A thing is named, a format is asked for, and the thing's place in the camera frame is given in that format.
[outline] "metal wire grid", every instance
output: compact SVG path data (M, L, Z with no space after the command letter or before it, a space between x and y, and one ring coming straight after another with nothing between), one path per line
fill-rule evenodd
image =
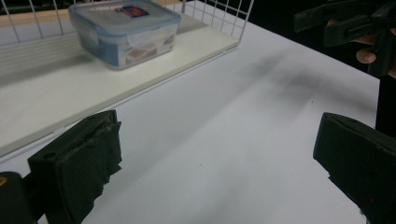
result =
M67 9L58 9L52 0L53 10L36 11L32 0L28 0L31 11L10 13L5 0L0 0L5 15L0 16L0 46L24 41L44 39L49 36L75 32L68 19ZM198 21L213 26L227 35L242 38L254 0L152 0L176 12L185 13ZM73 4L93 0L73 0Z

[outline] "plastic food container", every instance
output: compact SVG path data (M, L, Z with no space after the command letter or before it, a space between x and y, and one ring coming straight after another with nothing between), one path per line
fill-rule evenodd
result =
M73 5L68 10L82 47L115 69L170 51L180 23L176 12L147 0Z

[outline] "white wire rack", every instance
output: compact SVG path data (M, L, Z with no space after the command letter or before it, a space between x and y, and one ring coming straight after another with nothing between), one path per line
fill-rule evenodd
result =
M50 36L74 33L67 7L90 0L49 0L48 5L37 6L37 0L0 0L0 46L44 39ZM176 12L187 14L198 21L241 39L254 0L152 0Z

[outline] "white tabletop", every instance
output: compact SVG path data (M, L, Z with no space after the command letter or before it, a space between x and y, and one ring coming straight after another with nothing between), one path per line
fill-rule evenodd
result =
M323 112L374 126L377 92L375 78L248 24L238 49L114 106L122 170L83 223L362 224L312 152ZM0 171L26 175L45 144Z

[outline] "blue container lid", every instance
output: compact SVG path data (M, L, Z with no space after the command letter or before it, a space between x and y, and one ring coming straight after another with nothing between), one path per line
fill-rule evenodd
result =
M95 26L101 35L135 34L180 21L180 15L147 0L120 0L73 5L72 18Z

